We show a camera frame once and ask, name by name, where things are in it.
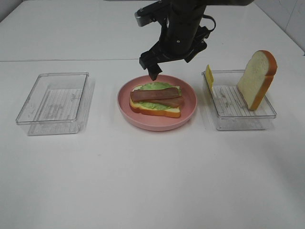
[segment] yellow cheese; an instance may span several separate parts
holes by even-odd
[[[206,66],[206,69],[205,69],[205,78],[206,78],[206,81],[207,81],[208,86],[210,88],[210,91],[212,91],[214,78],[213,78],[212,71],[210,69],[210,65]]]

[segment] toast slice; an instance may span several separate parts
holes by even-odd
[[[274,56],[266,50],[256,51],[248,62],[237,88],[249,110],[256,110],[277,70]]]
[[[141,87],[141,85],[135,87],[133,89],[137,90]],[[144,106],[141,102],[134,102],[129,99],[129,105],[132,111],[136,113],[142,113],[144,115],[153,115],[153,116],[166,116],[171,118],[179,118],[181,116],[180,107],[169,107],[167,109],[160,109],[157,107],[147,107]]]

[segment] white wall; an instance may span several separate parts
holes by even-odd
[[[305,51],[305,0],[255,0],[255,3]]]
[[[8,16],[22,0],[0,0],[0,22]]]

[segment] fake ham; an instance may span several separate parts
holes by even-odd
[[[179,91],[176,87],[161,90],[134,90],[133,92],[130,92],[130,98],[134,102],[147,101],[151,99],[172,99],[179,96]]]
[[[179,96],[177,98],[172,98],[172,99],[151,99],[151,100],[145,100],[145,102],[150,102],[154,104],[163,104],[171,107],[178,107],[183,103],[183,97]]]

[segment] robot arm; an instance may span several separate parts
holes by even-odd
[[[152,80],[156,80],[161,71],[158,63],[184,59],[186,62],[207,45],[204,41],[212,30],[201,27],[202,18],[215,20],[204,15],[207,5],[245,6],[254,0],[161,0],[139,9],[135,17],[139,26],[159,22],[161,35],[158,42],[141,54],[140,65],[148,70]]]

